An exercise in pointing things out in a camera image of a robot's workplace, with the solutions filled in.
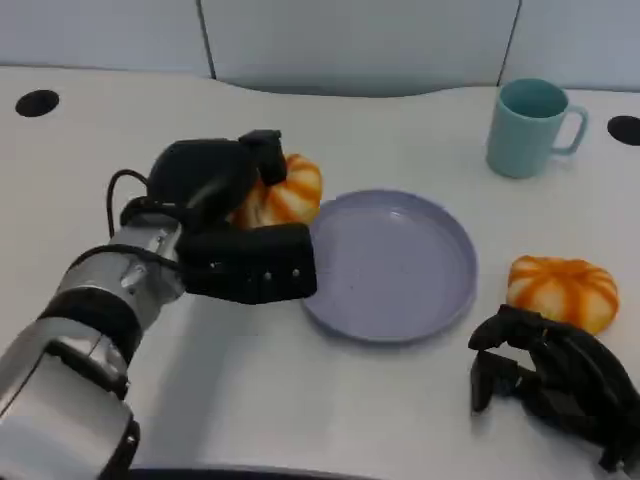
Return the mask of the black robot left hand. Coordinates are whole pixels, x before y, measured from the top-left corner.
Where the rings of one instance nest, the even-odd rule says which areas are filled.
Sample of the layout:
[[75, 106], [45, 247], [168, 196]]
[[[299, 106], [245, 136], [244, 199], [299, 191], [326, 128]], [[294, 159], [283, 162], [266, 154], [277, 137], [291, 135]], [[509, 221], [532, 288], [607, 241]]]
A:
[[147, 195], [153, 205], [172, 208], [182, 226], [176, 251], [187, 292], [249, 305], [316, 293], [308, 226], [232, 223], [258, 183], [271, 187], [284, 177], [278, 130], [253, 130], [236, 140], [181, 140], [162, 152]]

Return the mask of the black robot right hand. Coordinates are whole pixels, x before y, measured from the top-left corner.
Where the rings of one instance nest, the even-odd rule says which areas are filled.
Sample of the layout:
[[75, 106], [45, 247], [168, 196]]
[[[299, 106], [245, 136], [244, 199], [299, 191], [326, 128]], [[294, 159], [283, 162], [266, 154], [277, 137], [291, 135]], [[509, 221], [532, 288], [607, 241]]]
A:
[[493, 396], [516, 398], [551, 428], [599, 446], [600, 467], [639, 475], [639, 392], [595, 336], [506, 304], [480, 324], [468, 346], [471, 410]]

